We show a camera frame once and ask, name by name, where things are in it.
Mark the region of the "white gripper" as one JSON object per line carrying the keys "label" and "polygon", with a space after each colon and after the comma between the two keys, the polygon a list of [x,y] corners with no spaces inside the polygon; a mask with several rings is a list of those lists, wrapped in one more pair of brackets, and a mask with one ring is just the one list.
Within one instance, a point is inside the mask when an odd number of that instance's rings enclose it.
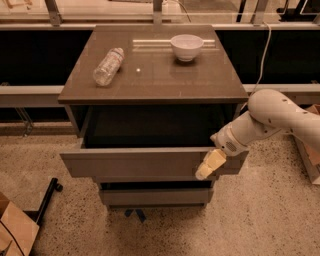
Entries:
{"label": "white gripper", "polygon": [[233,135],[230,124],[211,135],[210,139],[219,149],[211,150],[206,154],[195,173],[198,180],[206,179],[221,167],[226,162],[227,156],[237,156],[248,150],[248,147],[241,144]]}

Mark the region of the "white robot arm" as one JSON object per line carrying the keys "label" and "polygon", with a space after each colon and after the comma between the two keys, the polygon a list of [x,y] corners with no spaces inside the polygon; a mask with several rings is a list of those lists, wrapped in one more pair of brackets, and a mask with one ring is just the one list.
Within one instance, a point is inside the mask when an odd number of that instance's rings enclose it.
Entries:
{"label": "white robot arm", "polygon": [[294,135],[315,151],[320,151],[320,116],[302,109],[283,93],[262,89],[247,102],[248,110],[229,122],[210,139],[216,148],[210,150],[195,176],[204,180],[227,160],[248,149],[256,140],[263,140],[284,131]]}

